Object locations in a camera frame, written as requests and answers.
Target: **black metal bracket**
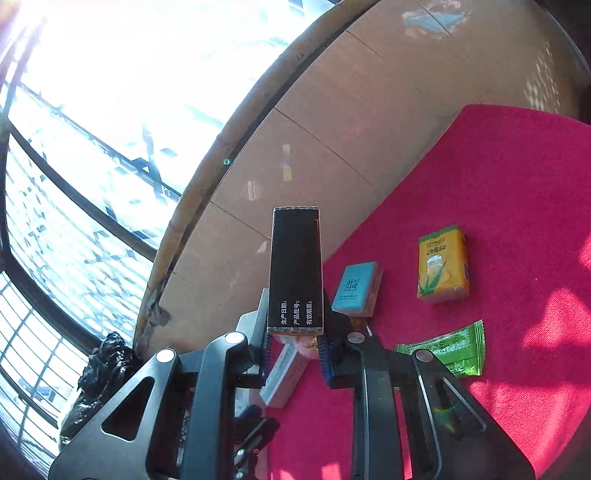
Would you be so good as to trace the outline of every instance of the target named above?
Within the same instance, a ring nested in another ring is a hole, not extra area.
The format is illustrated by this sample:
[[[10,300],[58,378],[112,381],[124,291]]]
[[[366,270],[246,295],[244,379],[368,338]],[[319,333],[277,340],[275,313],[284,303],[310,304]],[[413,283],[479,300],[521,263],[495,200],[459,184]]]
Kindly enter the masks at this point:
[[[413,479],[535,479],[517,445],[429,350],[387,350],[369,328],[356,331],[327,299],[324,304],[319,350],[326,384],[355,392],[353,479],[404,480],[395,389]]]
[[[265,291],[253,326],[239,324],[204,350],[157,352],[58,455],[49,480],[253,478],[255,450],[270,441],[278,423],[260,416],[235,432],[235,391],[264,385],[267,301]]]

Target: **black plastic bag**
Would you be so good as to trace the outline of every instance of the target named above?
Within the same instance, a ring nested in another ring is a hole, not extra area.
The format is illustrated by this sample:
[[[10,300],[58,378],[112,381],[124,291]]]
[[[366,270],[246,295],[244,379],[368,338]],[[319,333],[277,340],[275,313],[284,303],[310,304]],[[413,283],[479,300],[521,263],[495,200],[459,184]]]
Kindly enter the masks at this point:
[[[137,372],[140,361],[117,332],[111,332],[89,356],[78,380],[78,397],[61,421],[59,450]]]

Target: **green packet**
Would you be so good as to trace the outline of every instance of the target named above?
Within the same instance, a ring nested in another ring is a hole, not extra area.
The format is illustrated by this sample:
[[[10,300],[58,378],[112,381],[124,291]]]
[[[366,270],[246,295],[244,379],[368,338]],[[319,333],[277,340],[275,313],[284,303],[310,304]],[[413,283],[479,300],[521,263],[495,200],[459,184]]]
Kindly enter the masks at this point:
[[[410,355],[419,348],[431,350],[456,377],[482,375],[486,356],[484,325],[482,320],[455,332],[424,342],[396,346],[396,351]]]

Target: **window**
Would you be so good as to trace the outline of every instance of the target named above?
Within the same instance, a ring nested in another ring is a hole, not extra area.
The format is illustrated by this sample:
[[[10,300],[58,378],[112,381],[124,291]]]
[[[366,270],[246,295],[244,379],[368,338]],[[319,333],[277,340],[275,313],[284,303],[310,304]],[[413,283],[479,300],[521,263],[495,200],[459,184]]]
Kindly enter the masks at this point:
[[[6,166],[12,254],[64,311],[97,337],[131,342],[152,263],[74,204],[14,137]]]
[[[0,274],[0,418],[45,476],[57,450],[57,419],[87,359]]]
[[[0,108],[14,126],[0,171],[2,255],[36,293],[21,273],[31,305],[18,276],[0,274],[0,419],[43,475],[86,365],[72,331],[97,341],[118,331],[131,343],[151,261],[200,160],[331,6],[145,0],[114,15],[68,2],[1,51]]]

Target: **red cloth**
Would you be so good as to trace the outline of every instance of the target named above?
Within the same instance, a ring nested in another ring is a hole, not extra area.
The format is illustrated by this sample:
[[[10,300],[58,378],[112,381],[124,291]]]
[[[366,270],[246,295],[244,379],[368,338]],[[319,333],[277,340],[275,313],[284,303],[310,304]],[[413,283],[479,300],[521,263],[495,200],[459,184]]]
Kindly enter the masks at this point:
[[[426,305],[417,240],[453,224],[466,234],[470,297]],[[483,319],[484,375],[465,383],[539,476],[591,403],[590,231],[591,127],[470,105],[327,261],[324,281],[333,298],[346,265],[384,267],[372,327],[387,348]],[[317,362],[271,414],[272,480],[349,479],[352,394],[328,390]]]

